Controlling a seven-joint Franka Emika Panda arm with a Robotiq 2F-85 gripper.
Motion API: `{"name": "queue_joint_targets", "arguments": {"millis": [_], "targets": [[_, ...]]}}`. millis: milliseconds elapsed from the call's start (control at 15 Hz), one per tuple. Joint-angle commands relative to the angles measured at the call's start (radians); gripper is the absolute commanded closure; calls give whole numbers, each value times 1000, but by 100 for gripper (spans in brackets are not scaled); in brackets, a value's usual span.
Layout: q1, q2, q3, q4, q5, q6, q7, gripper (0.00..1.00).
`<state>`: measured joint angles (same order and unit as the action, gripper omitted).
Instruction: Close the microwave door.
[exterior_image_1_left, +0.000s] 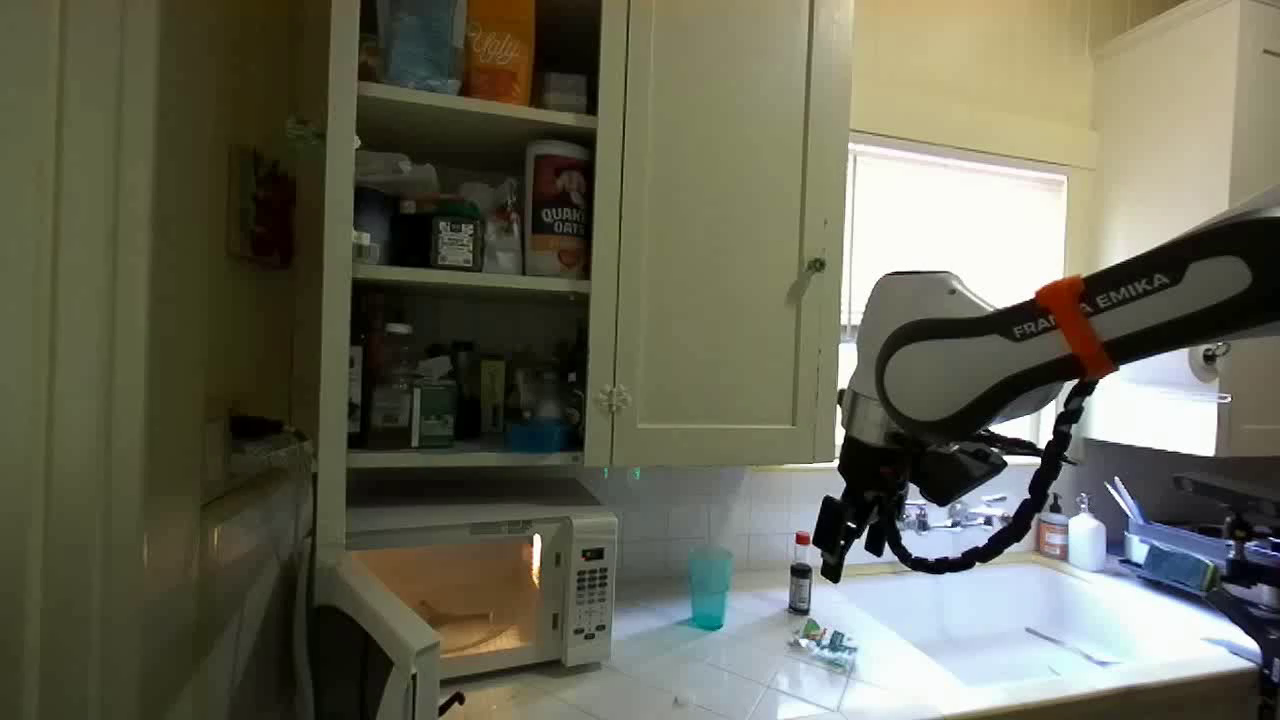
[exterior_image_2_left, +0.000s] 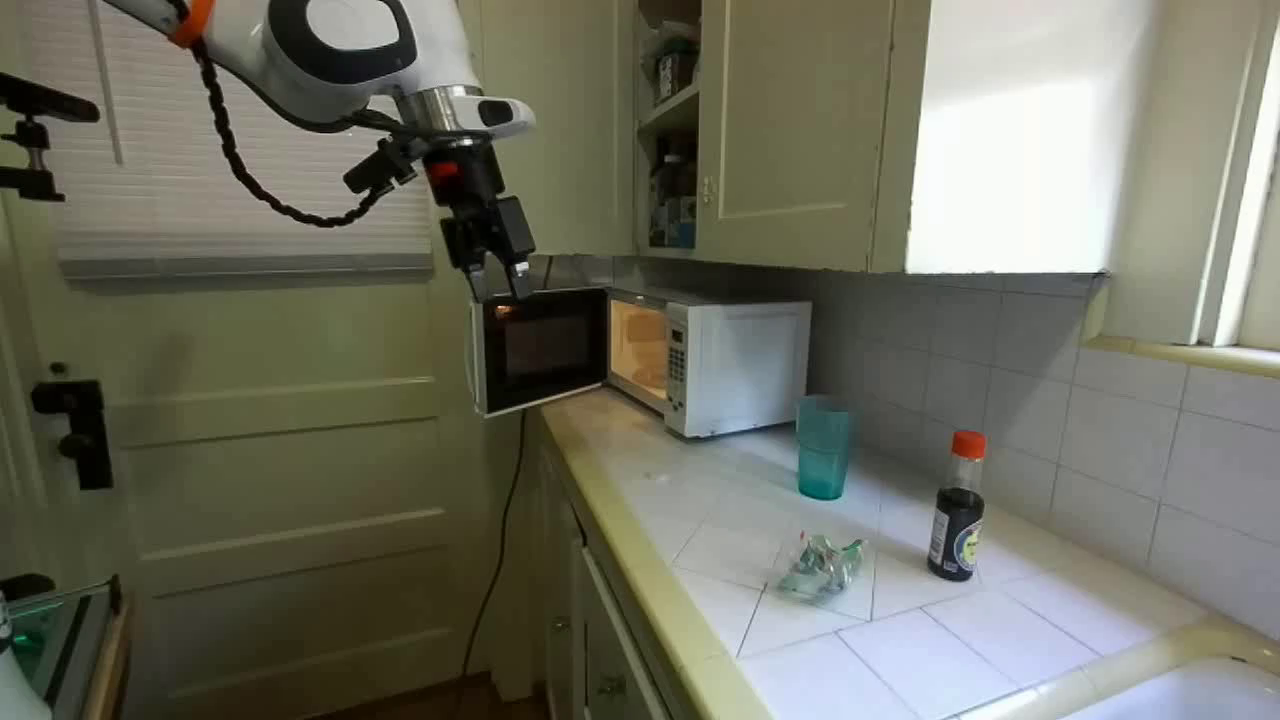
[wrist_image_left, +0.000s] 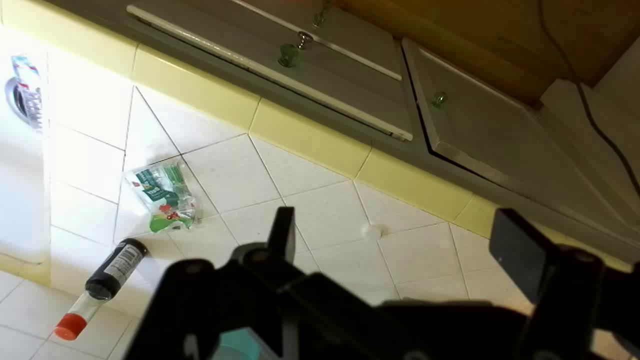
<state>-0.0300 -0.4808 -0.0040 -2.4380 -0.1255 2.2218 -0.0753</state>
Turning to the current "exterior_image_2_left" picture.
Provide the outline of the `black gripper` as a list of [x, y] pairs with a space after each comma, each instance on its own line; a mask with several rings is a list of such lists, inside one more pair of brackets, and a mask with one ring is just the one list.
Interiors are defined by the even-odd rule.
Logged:
[[446, 260], [469, 272], [471, 300], [487, 300], [487, 255], [503, 265], [510, 296], [528, 296], [532, 228], [520, 199], [503, 191], [490, 143], [436, 148], [422, 160], [422, 177], [445, 210]]

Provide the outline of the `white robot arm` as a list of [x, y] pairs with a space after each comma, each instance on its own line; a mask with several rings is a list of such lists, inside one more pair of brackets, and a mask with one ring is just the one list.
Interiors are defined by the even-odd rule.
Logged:
[[[445, 247], [476, 305], [490, 300], [487, 265], [510, 296], [528, 294], [536, 253], [528, 217], [503, 191], [490, 153], [536, 112], [490, 96], [471, 73], [459, 0], [106, 0], [184, 50], [203, 79], [233, 177], [273, 214], [312, 228], [362, 220], [394, 183], [427, 180], [445, 210]], [[309, 133], [375, 128], [375, 153], [342, 171], [358, 198], [317, 217], [273, 198], [244, 166], [216, 73], [233, 73], [273, 112]]]

